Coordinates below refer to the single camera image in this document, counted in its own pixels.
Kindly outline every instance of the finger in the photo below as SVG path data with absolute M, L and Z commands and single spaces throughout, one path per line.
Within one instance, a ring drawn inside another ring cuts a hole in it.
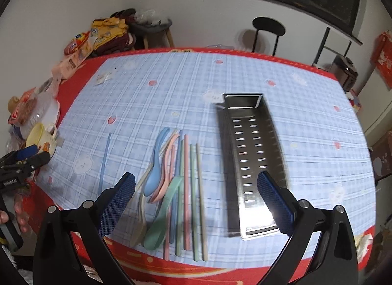
M 26 220 L 21 216 L 17 216 L 16 220 L 18 221 L 19 226 L 25 226 L 27 224 Z
M 5 212 L 0 211 L 0 224 L 4 224 L 6 222 L 8 222 L 8 215 Z
M 21 214 L 16 215 L 16 220 L 20 226 L 25 226 L 29 222 L 29 216 L 26 212 L 22 212 Z
M 15 197 L 14 197 L 14 203 L 15 203 L 14 209 L 15 209 L 15 212 L 17 214 L 21 214 L 22 211 L 23 211 L 22 201 L 23 201 L 22 196 L 20 194 L 15 194 Z
M 14 205 L 15 213 L 21 214 L 22 213 L 22 203 L 16 202 Z

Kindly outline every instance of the wooden stool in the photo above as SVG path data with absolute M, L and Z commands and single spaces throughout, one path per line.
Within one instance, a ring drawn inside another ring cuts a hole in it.
M 150 34 L 165 32 L 167 41 L 169 42 L 170 48 L 174 48 L 173 37 L 170 33 L 170 26 L 172 26 L 173 22 L 171 20 L 168 23 L 163 25 L 156 26 L 145 26 L 139 25 L 137 23 L 132 23 L 129 30 L 135 34 L 136 36 L 140 36 L 143 38 L 144 49 L 148 49 L 148 40 L 147 36 Z

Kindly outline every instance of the human hand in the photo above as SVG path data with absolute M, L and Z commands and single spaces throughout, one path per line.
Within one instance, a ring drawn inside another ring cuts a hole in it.
M 29 225 L 28 225 L 28 215 L 26 212 L 23 212 L 23 207 L 22 207 L 22 196 L 20 194 L 15 194 L 14 197 L 14 209 L 15 209 L 15 214 L 16 214 L 16 220 L 19 224 L 20 231 L 22 233 L 26 233 L 29 231 Z M 0 224 L 4 224 L 8 222 L 8 215 L 0 211 Z

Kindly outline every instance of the window sill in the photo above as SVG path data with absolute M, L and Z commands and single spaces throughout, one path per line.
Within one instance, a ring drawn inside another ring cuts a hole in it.
M 351 41 L 357 43 L 358 45 L 362 45 L 362 42 L 361 42 L 358 38 L 356 38 L 355 36 L 353 36 L 352 34 L 346 33 L 346 32 L 343 31 L 342 29 L 338 28 L 336 25 L 331 24 L 331 23 L 330 23 L 329 21 L 327 21 L 325 18 L 322 18 L 322 17 L 320 17 L 320 16 L 317 15 L 317 14 L 314 14 L 314 13 L 312 13 L 312 12 L 309 12 L 308 10 L 306 10 L 306 9 L 303 8 L 303 7 L 304 7 L 303 5 L 301 5 L 301 4 L 299 4 L 299 3 L 295 2 L 295 1 L 290 1 L 290 0 L 266 0 L 266 1 L 274 2 L 274 3 L 280 4 L 280 5 L 283 5 L 283 6 L 286 6 L 286 7 L 290 7 L 290 8 L 293 8 L 293 9 L 297 10 L 297 11 L 300 11 L 300 12 L 303 12 L 303 13 L 305 13 L 305 14 L 307 14 L 307 15 L 310 15 L 310 16 L 312 16 L 312 17 L 315 17 L 315 18 L 317 18 L 317 19 L 323 21 L 323 22 L 326 23 L 327 25 L 333 27 L 334 29 L 338 30 L 339 32 L 341 32 L 342 34 L 344 34 L 344 35 L 345 35 L 348 39 L 350 39 Z

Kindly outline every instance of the green spoon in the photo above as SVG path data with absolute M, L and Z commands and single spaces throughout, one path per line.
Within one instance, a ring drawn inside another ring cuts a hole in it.
M 172 198 L 177 192 L 178 186 L 180 185 L 182 180 L 183 177 L 176 176 L 170 182 L 169 187 L 166 190 L 165 197 L 163 198 L 159 213 L 150 228 L 148 229 L 146 236 L 144 237 L 143 246 L 146 250 L 156 250 L 163 244 L 163 241 L 165 240 L 166 236 L 167 210 L 171 205 Z

